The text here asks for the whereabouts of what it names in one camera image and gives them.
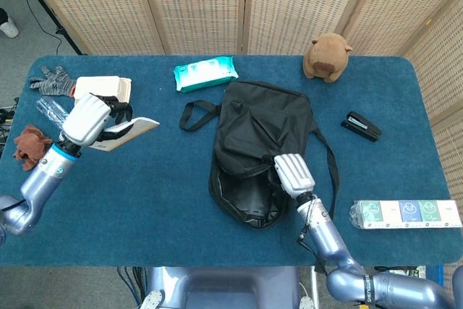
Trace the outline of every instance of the black bag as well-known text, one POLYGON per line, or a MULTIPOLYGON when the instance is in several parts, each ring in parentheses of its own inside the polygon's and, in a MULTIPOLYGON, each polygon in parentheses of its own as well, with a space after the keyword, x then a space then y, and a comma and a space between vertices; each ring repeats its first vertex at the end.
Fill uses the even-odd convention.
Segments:
POLYGON ((219 114, 209 192, 225 211, 254 228, 274 224, 286 211, 289 196, 281 188, 273 157, 283 153, 304 155, 307 136, 314 132, 327 148, 333 217, 339 187, 336 160, 313 119, 306 95, 265 82, 234 81, 221 105, 188 103, 180 128, 197 130, 219 114), (195 106, 208 113, 187 127, 195 106))

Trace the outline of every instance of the brown teddy bear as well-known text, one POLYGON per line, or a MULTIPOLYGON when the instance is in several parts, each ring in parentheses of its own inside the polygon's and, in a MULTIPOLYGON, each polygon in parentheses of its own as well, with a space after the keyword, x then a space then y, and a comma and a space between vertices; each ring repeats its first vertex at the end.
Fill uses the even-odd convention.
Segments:
POLYGON ((13 156, 18 161, 24 160, 22 169, 26 171, 32 169, 45 155, 51 144, 51 139, 48 139, 36 127, 28 124, 21 135, 14 139, 14 143, 17 150, 13 156))
POLYGON ((352 47, 339 34, 327 33, 312 40, 304 55, 304 74, 307 78, 321 77, 325 82, 335 82, 349 61, 352 47))

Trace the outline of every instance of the blue felt tablecloth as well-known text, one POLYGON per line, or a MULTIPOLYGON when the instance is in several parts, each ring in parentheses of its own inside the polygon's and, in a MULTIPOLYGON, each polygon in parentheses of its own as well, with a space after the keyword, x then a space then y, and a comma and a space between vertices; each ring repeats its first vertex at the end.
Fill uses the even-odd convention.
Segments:
MULTIPOLYGON (((73 77, 118 75, 132 79, 135 116, 161 126, 106 153, 84 149, 82 158, 46 205, 38 226, 10 235, 3 265, 283 266, 311 265, 295 240, 302 221, 291 210, 279 223, 254 230, 226 215, 208 192, 217 120, 197 132, 179 129, 184 105, 219 103, 226 85, 175 91, 174 67, 205 56, 46 56, 30 68, 62 65, 73 77)), ((236 56, 241 79, 265 80, 309 95, 315 120, 334 150, 341 177, 334 222, 363 265, 417 265, 456 261, 459 229, 359 230, 349 208, 359 199, 448 199, 420 89, 412 65, 398 57, 350 59, 334 84, 307 80, 301 56, 236 56), (383 134, 371 143, 342 127, 351 111, 383 134)), ((12 158, 13 140, 26 124, 57 139, 58 130, 35 109, 40 98, 25 86, 0 161, 0 194, 20 198, 28 173, 12 158)), ((68 110, 72 100, 57 98, 68 110)), ((326 149, 309 137, 306 159, 316 192, 331 204, 326 149)))

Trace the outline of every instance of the robotic hand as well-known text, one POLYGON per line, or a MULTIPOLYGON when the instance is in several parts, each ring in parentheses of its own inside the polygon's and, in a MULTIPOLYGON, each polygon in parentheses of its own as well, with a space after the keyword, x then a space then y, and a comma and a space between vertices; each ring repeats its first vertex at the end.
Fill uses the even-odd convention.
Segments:
POLYGON ((124 117, 130 121, 132 107, 118 102, 116 97, 98 97, 91 93, 79 100, 62 125, 64 140, 50 147, 22 184, 24 199, 0 196, 0 245, 7 232, 23 235, 38 223, 47 200, 80 157, 81 147, 97 140, 117 139, 130 130, 131 125, 127 125, 117 133, 105 131, 103 128, 110 117, 115 117, 116 123, 124 117))
POLYGON ((341 302, 363 302, 371 308, 463 309, 463 266, 454 273, 454 300, 442 287, 426 279, 386 273, 367 275, 312 192, 315 181, 301 155, 284 154, 274 160, 281 186, 297 201, 297 212, 305 223, 298 243, 304 246, 308 230, 319 257, 338 267, 326 277, 331 296, 341 302))

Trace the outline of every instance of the bag strap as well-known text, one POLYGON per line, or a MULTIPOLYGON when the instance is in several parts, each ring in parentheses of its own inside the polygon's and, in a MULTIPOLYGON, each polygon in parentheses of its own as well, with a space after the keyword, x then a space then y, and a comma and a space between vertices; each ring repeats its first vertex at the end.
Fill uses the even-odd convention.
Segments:
POLYGON ((326 146, 326 161, 328 162, 328 170, 330 172, 330 178, 331 178, 331 186, 333 187, 333 202, 331 203, 330 207, 330 217, 331 219, 333 218, 334 215, 334 207, 336 205, 336 196, 338 195, 338 190, 339 190, 339 172, 338 172, 338 166, 336 165, 336 159, 334 158, 334 153, 330 148, 330 145, 328 145, 328 142, 326 141, 325 137, 323 134, 321 134, 320 129, 317 127, 313 130, 317 138, 326 146))
POLYGON ((211 121, 217 115, 219 115, 220 110, 221 110, 221 104, 215 105, 214 103, 211 103, 209 101, 203 101, 203 100, 190 101, 189 103, 187 103, 187 105, 185 105, 185 108, 182 113, 182 117, 180 118, 180 128, 188 132, 193 132, 197 130, 198 128, 201 128, 204 124, 211 121), (206 110, 208 113, 204 115, 198 122, 196 122, 195 124, 192 124, 190 127, 187 127, 187 122, 190 120, 190 117, 193 113, 193 109, 195 106, 198 106, 206 110))

